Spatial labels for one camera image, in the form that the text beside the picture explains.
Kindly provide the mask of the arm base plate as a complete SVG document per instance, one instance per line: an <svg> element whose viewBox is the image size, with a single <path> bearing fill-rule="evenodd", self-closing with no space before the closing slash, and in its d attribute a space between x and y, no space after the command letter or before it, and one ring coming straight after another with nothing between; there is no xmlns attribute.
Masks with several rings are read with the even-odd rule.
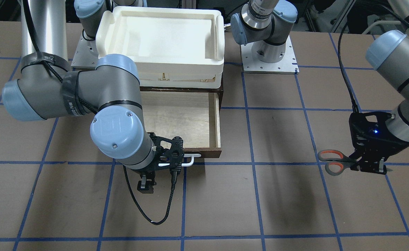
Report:
<svg viewBox="0 0 409 251"><path fill-rule="evenodd" d="M290 37L279 46L257 41L240 46L243 70L257 74L298 74L299 67Z"/></svg>
<svg viewBox="0 0 409 251"><path fill-rule="evenodd" d="M81 35L72 59L71 66L77 70L94 70L98 62L96 41L88 41L86 35Z"/></svg>

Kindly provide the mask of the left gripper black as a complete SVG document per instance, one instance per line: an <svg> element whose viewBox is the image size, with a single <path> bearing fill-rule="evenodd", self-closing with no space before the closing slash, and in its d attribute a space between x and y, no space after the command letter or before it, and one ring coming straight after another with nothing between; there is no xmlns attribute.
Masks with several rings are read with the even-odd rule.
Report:
<svg viewBox="0 0 409 251"><path fill-rule="evenodd" d="M405 141L392 135L386 126L391 117L391 113L381 111L351 113L349 127L355 151L350 157L356 159L351 170L386 175L385 160L405 149Z"/></svg>

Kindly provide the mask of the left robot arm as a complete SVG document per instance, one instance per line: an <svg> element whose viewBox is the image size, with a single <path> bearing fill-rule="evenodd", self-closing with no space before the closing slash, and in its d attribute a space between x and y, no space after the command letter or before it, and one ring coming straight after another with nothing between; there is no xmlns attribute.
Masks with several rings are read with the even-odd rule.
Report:
<svg viewBox="0 0 409 251"><path fill-rule="evenodd" d="M366 52L366 59L404 101L391 113L361 113L353 97L349 127L354 153L345 156L336 150L322 150L320 161L326 162L329 175L345 169L366 173L387 173L384 162L409 147L409 0L389 1L391 9L381 5L406 27L405 32L391 30L376 39ZM276 63L285 52L285 41L296 21L297 10L285 0L251 0L240 13L231 17L236 43L252 43L253 57Z"/></svg>

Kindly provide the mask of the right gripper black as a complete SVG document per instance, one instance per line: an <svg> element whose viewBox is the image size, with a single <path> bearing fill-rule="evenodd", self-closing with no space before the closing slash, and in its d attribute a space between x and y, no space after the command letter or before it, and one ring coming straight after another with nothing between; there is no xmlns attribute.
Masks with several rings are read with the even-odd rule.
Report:
<svg viewBox="0 0 409 251"><path fill-rule="evenodd" d="M140 193L154 193L156 185L155 174L150 174L156 170L169 169L170 172L181 172L181 164L184 157L183 139L179 136L173 139L167 139L149 133L152 142L155 145L154 157L151 162L142 169L135 170L141 175L137 190Z"/></svg>

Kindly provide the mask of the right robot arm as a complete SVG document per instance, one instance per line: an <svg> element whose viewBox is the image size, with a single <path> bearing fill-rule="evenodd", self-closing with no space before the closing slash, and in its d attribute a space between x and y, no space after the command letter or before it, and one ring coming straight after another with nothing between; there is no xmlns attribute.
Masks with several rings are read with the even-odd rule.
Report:
<svg viewBox="0 0 409 251"><path fill-rule="evenodd" d="M152 193L155 172L169 169L171 191L181 172L183 140L148 133L144 124L136 64L125 55L109 54L94 70L70 70L63 0L22 1L23 35L30 48L23 54L22 78L2 90L8 113L19 121L94 113L90 135L105 155L141 177L137 189Z"/></svg>

